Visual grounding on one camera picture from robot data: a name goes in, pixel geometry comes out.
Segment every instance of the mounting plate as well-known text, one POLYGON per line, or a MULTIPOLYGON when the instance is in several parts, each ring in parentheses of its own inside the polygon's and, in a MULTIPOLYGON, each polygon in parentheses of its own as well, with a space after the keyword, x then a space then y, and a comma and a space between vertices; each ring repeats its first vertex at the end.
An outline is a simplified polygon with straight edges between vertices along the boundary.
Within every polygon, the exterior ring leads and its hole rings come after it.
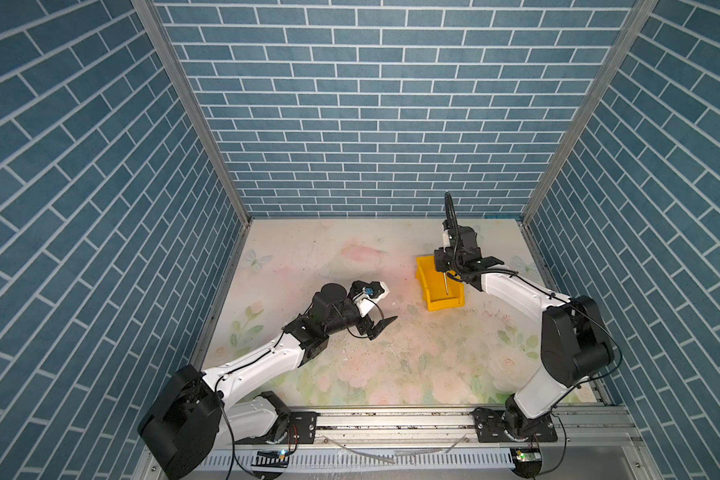
MULTIPOLYGON (((519 442, 507 434, 504 427, 502 414, 504 411, 491 410, 490 408, 478 407, 472 411, 474 418, 474 429, 478 433, 478 442, 480 443, 499 443, 499 442, 517 442, 528 443, 528 440, 519 442)), ((535 440, 540 443, 556 442, 557 433, 554 426, 540 426, 538 435, 535 440)))
MULTIPOLYGON (((317 428, 316 412, 291 412, 288 424, 296 427, 299 445, 315 443, 315 429, 317 428)), ((235 445, 267 445, 261 438, 242 438, 235 445)))

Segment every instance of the floral tablecloth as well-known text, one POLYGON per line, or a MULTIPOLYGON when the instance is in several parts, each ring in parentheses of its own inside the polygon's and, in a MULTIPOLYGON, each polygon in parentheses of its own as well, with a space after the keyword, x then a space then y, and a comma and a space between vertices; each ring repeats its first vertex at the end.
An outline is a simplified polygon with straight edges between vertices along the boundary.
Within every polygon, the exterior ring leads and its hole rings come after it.
MULTIPOLYGON (((460 223, 478 232, 483 256, 541 283, 514 220, 460 223)), ((540 326, 470 287, 464 307, 427 312, 415 257, 441 242, 442 222, 433 219, 256 220, 204 366, 263 345, 325 283, 380 280, 391 293, 379 305, 398 319, 379 338, 336 333, 317 358, 259 391, 273 390, 290 406, 503 403, 540 365, 540 326)), ((565 399, 594 400, 588 386, 565 399)))

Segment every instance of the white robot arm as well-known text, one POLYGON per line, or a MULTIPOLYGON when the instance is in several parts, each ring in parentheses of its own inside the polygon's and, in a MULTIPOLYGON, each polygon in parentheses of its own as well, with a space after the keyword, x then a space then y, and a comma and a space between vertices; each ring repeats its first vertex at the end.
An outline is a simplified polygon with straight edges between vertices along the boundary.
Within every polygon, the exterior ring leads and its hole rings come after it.
POLYGON ((541 366, 508 398, 504 412, 507 433, 528 438, 573 388, 614 360, 610 334, 591 298, 551 292, 502 268, 501 260, 483 258, 474 230, 458 225, 448 193, 445 211, 444 247, 434 252, 435 269, 501 298, 541 325, 541 366))
POLYGON ((396 316, 374 323, 368 315, 389 289, 383 282, 355 281, 349 292, 329 283, 315 293, 307 312, 288 323, 276 338, 239 359, 198 372, 192 365, 174 373, 144 415, 139 435, 170 480, 198 466, 216 441, 264 437, 278 442, 289 424, 290 409, 272 392, 250 402, 240 398, 274 377, 315 358, 328 337, 349 327, 374 340, 396 316), (226 422, 230 429, 220 428, 226 422))

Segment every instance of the brick wall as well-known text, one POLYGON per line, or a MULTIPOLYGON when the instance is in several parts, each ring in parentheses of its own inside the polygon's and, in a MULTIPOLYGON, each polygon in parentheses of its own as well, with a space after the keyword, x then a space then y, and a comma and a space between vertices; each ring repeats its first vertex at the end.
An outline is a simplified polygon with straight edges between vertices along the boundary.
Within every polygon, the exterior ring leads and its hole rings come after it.
POLYGON ((254 215, 518 216, 633 1, 157 5, 254 215))
POLYGON ((128 0, 0 0, 0 480, 134 471, 238 229, 128 0))
POLYGON ((720 0, 660 0, 531 222, 664 478, 720 478, 720 0))

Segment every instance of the yellow plastic box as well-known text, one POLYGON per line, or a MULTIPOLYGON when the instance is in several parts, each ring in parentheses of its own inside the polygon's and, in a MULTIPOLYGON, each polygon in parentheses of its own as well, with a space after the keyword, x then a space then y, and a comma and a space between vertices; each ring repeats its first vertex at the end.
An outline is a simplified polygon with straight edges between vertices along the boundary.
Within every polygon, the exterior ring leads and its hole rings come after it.
POLYGON ((422 284, 422 298, 430 312, 464 306, 464 284, 444 278, 442 272, 436 271, 434 255, 416 258, 416 278, 422 284))

